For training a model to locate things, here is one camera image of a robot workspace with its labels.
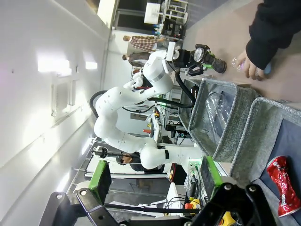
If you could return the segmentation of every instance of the bolt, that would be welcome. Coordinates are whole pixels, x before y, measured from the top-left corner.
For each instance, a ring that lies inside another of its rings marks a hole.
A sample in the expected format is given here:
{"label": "bolt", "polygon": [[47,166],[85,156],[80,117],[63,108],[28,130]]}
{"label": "bolt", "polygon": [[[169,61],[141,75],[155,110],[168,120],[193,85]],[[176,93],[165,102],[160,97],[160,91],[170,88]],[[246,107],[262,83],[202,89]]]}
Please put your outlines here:
{"label": "bolt", "polygon": [[224,187],[224,188],[225,188],[225,190],[227,190],[227,191],[228,191],[228,190],[231,190],[231,188],[232,188],[232,185],[230,185],[230,184],[227,184],[227,185],[225,185],[225,187]]}
{"label": "bolt", "polygon": [[86,190],[82,190],[82,191],[80,192],[80,194],[81,194],[81,195],[85,195],[85,194],[87,194],[87,191],[86,191]]}
{"label": "bolt", "polygon": [[256,187],[255,186],[250,186],[249,190],[250,190],[250,192],[254,192],[254,191],[256,191]]}

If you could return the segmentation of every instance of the hair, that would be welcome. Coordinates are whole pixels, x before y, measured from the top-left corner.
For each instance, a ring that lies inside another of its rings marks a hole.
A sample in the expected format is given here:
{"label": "hair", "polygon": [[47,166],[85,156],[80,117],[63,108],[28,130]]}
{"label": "hair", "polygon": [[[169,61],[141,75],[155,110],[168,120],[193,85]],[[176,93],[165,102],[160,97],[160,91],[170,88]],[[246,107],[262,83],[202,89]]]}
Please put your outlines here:
{"label": "hair", "polygon": [[127,35],[123,36],[123,41],[129,41],[129,37]]}

